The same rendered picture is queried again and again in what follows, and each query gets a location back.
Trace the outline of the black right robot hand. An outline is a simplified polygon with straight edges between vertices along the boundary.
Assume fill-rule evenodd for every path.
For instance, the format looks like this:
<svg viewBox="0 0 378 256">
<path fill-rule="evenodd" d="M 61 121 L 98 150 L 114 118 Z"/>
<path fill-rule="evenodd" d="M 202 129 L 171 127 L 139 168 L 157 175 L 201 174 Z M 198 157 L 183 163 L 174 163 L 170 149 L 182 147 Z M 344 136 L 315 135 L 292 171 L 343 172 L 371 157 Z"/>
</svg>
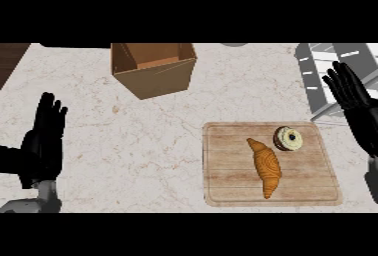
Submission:
<svg viewBox="0 0 378 256">
<path fill-rule="evenodd" d="M 378 157 L 378 99 L 372 98 L 363 83 L 346 63 L 332 62 L 322 80 L 329 86 L 344 111 L 349 127 L 359 146 Z"/>
</svg>

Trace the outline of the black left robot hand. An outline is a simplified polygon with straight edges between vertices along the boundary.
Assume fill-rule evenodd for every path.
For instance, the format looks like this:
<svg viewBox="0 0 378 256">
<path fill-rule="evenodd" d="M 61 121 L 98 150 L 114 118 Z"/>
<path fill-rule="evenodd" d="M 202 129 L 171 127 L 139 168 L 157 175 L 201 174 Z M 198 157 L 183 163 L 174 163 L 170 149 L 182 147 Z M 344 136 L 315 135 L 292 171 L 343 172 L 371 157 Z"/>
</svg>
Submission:
<svg viewBox="0 0 378 256">
<path fill-rule="evenodd" d="M 62 138 L 68 108 L 49 92 L 41 94 L 33 129 L 21 148 L 0 145 L 0 173 L 16 174 L 24 189 L 44 180 L 56 180 L 62 171 Z"/>
</svg>

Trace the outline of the wooden cutting board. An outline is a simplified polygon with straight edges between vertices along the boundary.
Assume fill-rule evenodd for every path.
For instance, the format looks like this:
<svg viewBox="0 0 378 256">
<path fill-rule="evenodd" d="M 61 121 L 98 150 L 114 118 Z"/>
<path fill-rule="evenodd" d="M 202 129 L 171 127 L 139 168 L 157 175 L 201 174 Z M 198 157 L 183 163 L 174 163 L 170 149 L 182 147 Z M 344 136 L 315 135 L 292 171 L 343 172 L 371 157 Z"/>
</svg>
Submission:
<svg viewBox="0 0 378 256">
<path fill-rule="evenodd" d="M 303 137 L 295 151 L 276 150 L 282 178 L 270 197 L 263 196 L 253 149 L 256 139 L 273 147 L 279 127 L 294 128 Z M 205 202 L 214 207 L 326 206 L 343 202 L 322 136 L 310 122 L 210 122 L 202 128 Z"/>
</svg>

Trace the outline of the golden brown croissant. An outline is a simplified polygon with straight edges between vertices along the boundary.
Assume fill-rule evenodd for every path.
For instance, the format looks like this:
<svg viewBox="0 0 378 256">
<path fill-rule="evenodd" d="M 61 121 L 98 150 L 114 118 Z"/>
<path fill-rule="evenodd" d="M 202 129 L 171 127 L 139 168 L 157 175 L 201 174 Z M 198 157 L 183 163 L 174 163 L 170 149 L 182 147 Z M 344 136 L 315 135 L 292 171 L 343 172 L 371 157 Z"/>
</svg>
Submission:
<svg viewBox="0 0 378 256">
<path fill-rule="evenodd" d="M 278 157 L 272 148 L 267 147 L 264 143 L 254 140 L 253 138 L 248 138 L 247 142 L 253 150 L 257 174 L 263 181 L 263 196 L 266 199 L 269 199 L 278 188 L 279 180 L 282 177 Z"/>
</svg>

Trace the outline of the cream frosted chocolate donut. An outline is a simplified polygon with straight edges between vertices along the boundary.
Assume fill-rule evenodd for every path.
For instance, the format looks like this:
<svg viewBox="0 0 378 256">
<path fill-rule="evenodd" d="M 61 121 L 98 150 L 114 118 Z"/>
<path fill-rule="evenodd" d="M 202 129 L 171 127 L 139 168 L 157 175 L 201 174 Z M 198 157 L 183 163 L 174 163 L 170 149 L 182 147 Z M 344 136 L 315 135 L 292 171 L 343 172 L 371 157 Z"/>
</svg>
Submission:
<svg viewBox="0 0 378 256">
<path fill-rule="evenodd" d="M 273 143 L 279 150 L 295 151 L 303 146 L 303 138 L 300 132 L 288 126 L 276 129 L 273 135 Z"/>
</svg>

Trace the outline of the dark brown wooden panel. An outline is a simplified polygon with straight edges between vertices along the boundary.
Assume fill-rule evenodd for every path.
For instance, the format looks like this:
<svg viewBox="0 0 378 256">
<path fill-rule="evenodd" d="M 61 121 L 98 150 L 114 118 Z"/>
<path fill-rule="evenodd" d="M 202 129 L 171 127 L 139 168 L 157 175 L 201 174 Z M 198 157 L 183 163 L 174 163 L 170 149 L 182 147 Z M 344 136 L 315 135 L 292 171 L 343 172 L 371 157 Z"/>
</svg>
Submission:
<svg viewBox="0 0 378 256">
<path fill-rule="evenodd" d="M 0 89 L 30 48 L 30 43 L 0 43 Z"/>
</svg>

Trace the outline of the brown open box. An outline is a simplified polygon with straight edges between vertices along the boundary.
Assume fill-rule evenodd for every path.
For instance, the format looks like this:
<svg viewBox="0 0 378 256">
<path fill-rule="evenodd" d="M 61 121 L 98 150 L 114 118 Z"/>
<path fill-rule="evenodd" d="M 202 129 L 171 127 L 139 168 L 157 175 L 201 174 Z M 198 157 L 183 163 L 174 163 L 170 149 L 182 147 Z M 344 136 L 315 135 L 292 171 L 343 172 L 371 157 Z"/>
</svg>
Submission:
<svg viewBox="0 0 378 256">
<path fill-rule="evenodd" d="M 143 100 L 189 88 L 196 53 L 192 43 L 112 43 L 111 72 Z"/>
</svg>

